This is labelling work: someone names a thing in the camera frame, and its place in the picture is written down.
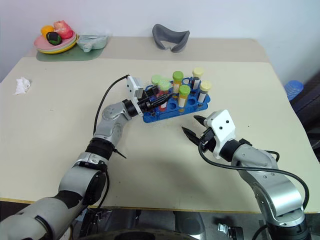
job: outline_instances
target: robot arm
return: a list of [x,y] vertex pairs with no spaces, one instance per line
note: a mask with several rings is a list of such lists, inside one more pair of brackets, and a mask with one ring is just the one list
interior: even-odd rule
[[131,76],[127,78],[127,86],[132,93],[131,100],[109,105],[103,110],[93,138],[63,176],[58,194],[42,198],[3,220],[0,223],[1,240],[57,240],[85,208],[100,199],[108,161],[113,152],[119,153],[116,145],[125,124],[170,98],[165,94],[151,101],[149,97],[157,94],[158,89],[152,87],[145,92],[139,80]]
[[[186,136],[198,146],[202,158],[217,167],[238,170],[240,176],[253,190],[259,208],[266,220],[273,240],[311,239],[304,215],[308,202],[304,203],[295,185],[284,175],[299,179],[292,173],[281,171],[273,156],[242,139],[235,140],[235,125],[227,110],[212,113],[209,117],[194,116],[207,129],[201,138],[187,128],[182,128]],[[203,154],[213,152],[216,159],[223,158],[231,165],[212,162]]]

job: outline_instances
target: orange fruit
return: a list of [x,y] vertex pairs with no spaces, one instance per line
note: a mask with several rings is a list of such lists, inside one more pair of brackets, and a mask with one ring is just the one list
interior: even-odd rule
[[46,25],[46,26],[44,26],[44,27],[41,28],[41,34],[42,34],[42,36],[43,36],[44,38],[46,38],[47,33],[49,33],[49,32],[54,32],[54,31],[55,31],[54,27],[53,27],[53,26],[50,26],[50,25]]

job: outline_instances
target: cable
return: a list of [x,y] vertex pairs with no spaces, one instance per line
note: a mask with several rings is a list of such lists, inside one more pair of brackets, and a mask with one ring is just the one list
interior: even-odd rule
[[276,174],[283,174],[283,175],[287,175],[289,177],[292,177],[294,179],[296,179],[302,186],[304,189],[304,201],[303,201],[303,209],[306,209],[308,201],[309,201],[309,188],[307,186],[307,184],[297,175],[288,172],[288,171],[284,171],[284,170],[279,170],[279,169],[274,169],[274,168],[264,168],[264,167],[248,167],[248,166],[231,166],[231,165],[225,165],[225,164],[221,164],[221,163],[217,163],[214,161],[209,160],[203,153],[202,148],[201,148],[202,142],[200,141],[198,144],[198,151],[200,156],[203,158],[203,160],[205,160],[208,164],[219,167],[219,168],[224,168],[224,169],[232,169],[232,170],[244,170],[244,171],[262,171],[262,172],[269,172],[269,173],[276,173]]
[[115,81],[109,86],[109,88],[106,90],[105,94],[104,94],[103,97],[102,97],[102,100],[101,100],[101,102],[100,102],[100,105],[99,105],[99,107],[98,107],[98,110],[96,111],[96,115],[95,115],[95,119],[94,119],[94,125],[93,125],[93,134],[95,134],[95,132],[96,132],[98,117],[99,117],[99,113],[100,113],[102,104],[104,103],[105,98],[106,98],[107,94],[109,93],[110,89],[111,89],[117,82],[120,82],[122,79],[128,78],[128,76],[129,76],[129,74],[127,74],[127,75],[125,75],[125,76],[123,76],[123,77],[120,77],[118,80],[115,80]]
[[269,151],[269,150],[265,150],[267,153],[269,154],[274,154],[276,155],[276,158],[275,158],[275,161],[278,162],[279,161],[279,158],[280,158],[280,154],[276,151]]
[[259,234],[267,228],[267,225],[261,226],[253,235],[252,240],[256,240]]
[[106,196],[107,196],[108,191],[109,191],[109,187],[110,187],[109,174],[108,174],[108,172],[107,172],[107,171],[105,172],[105,174],[106,174],[106,181],[107,181],[107,183],[106,183],[106,190],[105,190],[105,193],[104,193],[104,195],[103,195],[103,197],[102,197],[102,199],[101,199],[101,201],[100,201],[100,203],[99,203],[99,205],[98,205],[97,209],[101,208],[101,205],[102,205],[102,203],[105,201]]

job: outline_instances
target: crumpled white paper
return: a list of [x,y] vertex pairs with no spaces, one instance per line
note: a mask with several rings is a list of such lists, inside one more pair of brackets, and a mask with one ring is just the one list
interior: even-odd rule
[[16,89],[14,95],[25,94],[30,86],[31,83],[28,79],[24,78],[23,76],[21,78],[18,78],[16,80]]

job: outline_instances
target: beige table surface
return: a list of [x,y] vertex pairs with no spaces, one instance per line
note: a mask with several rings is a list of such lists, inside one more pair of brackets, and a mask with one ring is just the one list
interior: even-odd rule
[[[166,58],[172,55],[164,53]],[[169,77],[181,70],[190,76],[192,68],[201,66],[203,79],[210,80],[213,88],[209,108],[197,114],[228,109],[237,139],[279,152],[279,168],[297,174],[309,186],[306,211],[320,212],[319,163],[272,66],[263,60],[266,57],[243,62],[214,57],[210,61],[128,58],[41,62],[23,57],[18,62],[0,84],[0,200],[32,202],[57,193],[62,176],[86,149],[98,104],[115,79],[129,73],[148,85],[153,74]],[[16,79],[21,76],[32,85],[26,94],[15,96]],[[125,99],[125,85],[118,83],[104,106]],[[127,159],[112,155],[110,191],[103,205],[259,212],[252,190],[239,174],[208,165],[181,126],[197,134],[204,131],[192,114],[154,123],[137,116],[125,126],[117,149]],[[303,195],[302,187],[294,183]]]

